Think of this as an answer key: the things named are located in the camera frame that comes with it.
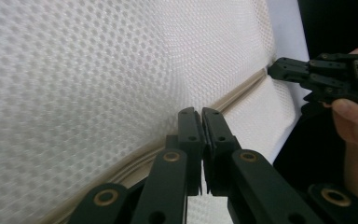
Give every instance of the dimpled texture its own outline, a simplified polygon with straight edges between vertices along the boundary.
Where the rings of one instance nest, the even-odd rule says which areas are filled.
[[[260,0],[0,0],[0,223],[40,220],[273,52]],[[189,223],[223,217],[190,201]]]

